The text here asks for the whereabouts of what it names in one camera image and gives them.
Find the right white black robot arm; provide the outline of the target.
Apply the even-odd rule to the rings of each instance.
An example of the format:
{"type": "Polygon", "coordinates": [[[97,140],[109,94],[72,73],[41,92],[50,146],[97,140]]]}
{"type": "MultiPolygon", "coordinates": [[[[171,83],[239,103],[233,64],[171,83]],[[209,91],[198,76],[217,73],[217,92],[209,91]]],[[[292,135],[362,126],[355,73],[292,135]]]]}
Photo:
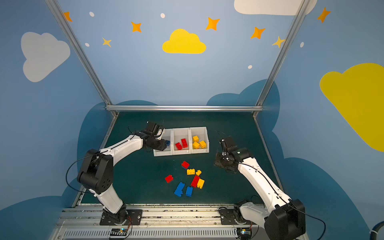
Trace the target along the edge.
{"type": "Polygon", "coordinates": [[[239,148],[232,137],[220,140],[221,153],[215,166],[241,173],[253,186],[265,207],[240,201],[234,205],[230,218],[239,225],[247,222],[261,226],[271,240],[294,240],[306,233],[305,207],[292,200],[264,172],[257,159],[246,148],[239,148]]]}

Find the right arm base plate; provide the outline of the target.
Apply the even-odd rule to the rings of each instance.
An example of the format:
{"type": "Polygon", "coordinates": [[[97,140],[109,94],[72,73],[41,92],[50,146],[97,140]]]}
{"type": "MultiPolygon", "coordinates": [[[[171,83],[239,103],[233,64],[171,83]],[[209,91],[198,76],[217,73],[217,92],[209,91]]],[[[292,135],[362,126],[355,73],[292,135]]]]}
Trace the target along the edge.
{"type": "Polygon", "coordinates": [[[238,210],[221,207],[218,212],[222,225],[251,225],[251,221],[245,220],[238,210]]]}

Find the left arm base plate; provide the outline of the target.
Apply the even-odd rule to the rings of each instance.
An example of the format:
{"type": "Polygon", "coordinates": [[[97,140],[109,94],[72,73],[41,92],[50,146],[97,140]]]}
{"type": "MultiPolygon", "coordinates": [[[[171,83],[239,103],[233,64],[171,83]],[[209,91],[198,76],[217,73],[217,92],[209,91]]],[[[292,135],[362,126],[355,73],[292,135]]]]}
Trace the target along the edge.
{"type": "Polygon", "coordinates": [[[116,214],[103,210],[100,226],[138,226],[141,223],[143,210],[122,209],[116,214]]]}

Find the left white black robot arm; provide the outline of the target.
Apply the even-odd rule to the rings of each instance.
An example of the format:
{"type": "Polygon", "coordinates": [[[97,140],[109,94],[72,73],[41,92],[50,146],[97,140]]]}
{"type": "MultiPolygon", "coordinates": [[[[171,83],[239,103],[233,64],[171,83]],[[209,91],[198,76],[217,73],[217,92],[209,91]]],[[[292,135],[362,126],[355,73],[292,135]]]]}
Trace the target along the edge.
{"type": "Polygon", "coordinates": [[[114,187],[114,167],[131,153],[150,148],[157,151],[166,149],[162,139],[164,127],[147,122],[144,130],[133,132],[122,141],[101,150],[91,149],[86,153],[79,170],[77,181],[89,190],[103,205],[104,211],[113,217],[125,217],[125,204],[118,197],[114,187]]]}

